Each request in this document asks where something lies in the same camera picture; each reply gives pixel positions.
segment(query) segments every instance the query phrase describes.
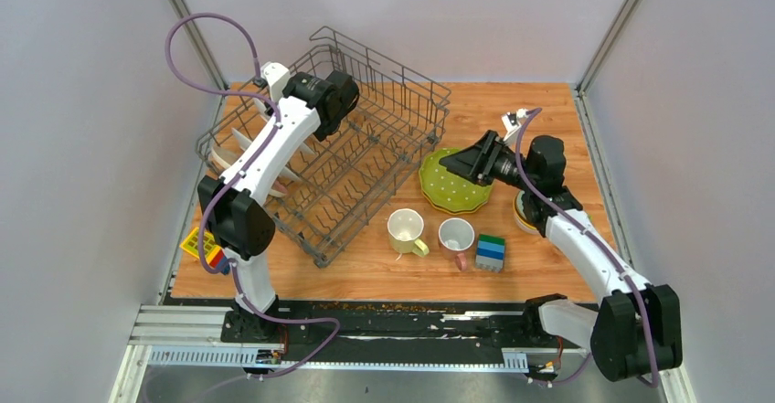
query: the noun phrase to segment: white wall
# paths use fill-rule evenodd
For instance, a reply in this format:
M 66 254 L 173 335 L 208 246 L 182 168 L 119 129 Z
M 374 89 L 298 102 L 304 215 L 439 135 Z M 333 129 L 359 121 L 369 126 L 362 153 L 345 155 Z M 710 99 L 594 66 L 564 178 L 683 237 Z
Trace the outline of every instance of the white wall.
M 772 401 L 775 0 L 643 0 L 589 94 L 635 263 L 703 403 Z
M 0 401 L 102 402 L 170 263 L 215 102 L 167 71 L 166 0 L 0 5 Z
M 291 63 L 322 25 L 435 80 L 577 81 L 623 0 L 186 0 L 232 16 L 262 61 Z M 239 33 L 202 21 L 224 74 L 251 76 Z

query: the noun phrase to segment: plate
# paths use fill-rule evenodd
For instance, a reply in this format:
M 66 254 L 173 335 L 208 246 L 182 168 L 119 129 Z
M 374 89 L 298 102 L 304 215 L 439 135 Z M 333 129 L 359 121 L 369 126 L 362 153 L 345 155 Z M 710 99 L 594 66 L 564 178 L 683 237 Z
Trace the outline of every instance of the plate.
M 439 149 L 425 157 L 418 171 L 422 194 L 434 207 L 449 214 L 473 213 L 490 200 L 493 192 L 493 186 L 472 184 L 439 165 L 441 158 L 459 151 Z

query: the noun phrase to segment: mug handle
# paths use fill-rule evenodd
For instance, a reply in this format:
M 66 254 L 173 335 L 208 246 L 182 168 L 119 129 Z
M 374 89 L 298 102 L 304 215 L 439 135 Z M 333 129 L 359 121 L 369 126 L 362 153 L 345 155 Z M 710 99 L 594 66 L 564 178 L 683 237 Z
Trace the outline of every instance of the mug handle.
M 461 272 L 465 272 L 468 269 L 468 260 L 465 258 L 465 254 L 461 252 L 455 256 L 455 265 Z
M 416 239 L 414 240 L 414 249 L 412 252 L 421 257 L 425 257 L 428 255 L 428 252 L 430 252 L 430 249 L 428 249 L 428 245 L 426 245 L 422 240 Z

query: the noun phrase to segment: green block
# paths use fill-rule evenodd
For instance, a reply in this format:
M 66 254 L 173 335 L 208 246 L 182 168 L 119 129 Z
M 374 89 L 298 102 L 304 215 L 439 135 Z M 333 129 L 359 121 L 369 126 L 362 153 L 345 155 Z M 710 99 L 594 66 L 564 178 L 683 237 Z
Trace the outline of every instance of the green block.
M 500 237 L 488 236 L 487 234 L 479 234 L 480 241 L 486 241 L 488 243 L 494 243 L 496 245 L 506 246 L 506 240 Z

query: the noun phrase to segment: pink mug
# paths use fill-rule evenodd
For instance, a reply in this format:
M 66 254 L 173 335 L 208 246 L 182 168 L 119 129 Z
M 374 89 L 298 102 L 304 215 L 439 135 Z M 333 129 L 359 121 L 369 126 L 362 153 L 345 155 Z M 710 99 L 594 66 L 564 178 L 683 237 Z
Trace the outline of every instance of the pink mug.
M 454 260 L 460 271 L 468 269 L 467 254 L 473 249 L 476 237 L 470 223 L 459 217 L 448 218 L 439 226 L 439 247 L 449 260 Z

